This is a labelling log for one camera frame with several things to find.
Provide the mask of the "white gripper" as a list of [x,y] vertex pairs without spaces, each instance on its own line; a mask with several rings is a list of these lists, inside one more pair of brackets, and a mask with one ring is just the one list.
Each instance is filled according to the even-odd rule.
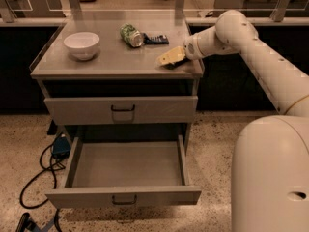
[[202,59],[203,54],[199,49],[198,39],[199,37],[197,34],[187,37],[184,40],[183,47],[177,46],[161,54],[156,58],[156,63],[159,66],[175,64],[184,60],[185,56],[190,60]]

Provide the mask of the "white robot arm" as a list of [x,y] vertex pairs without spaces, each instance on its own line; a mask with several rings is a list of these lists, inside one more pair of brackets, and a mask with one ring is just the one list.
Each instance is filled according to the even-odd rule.
[[232,232],[309,232],[309,76],[264,43],[250,20],[229,10],[214,25],[156,58],[238,54],[274,111],[243,128],[231,164]]

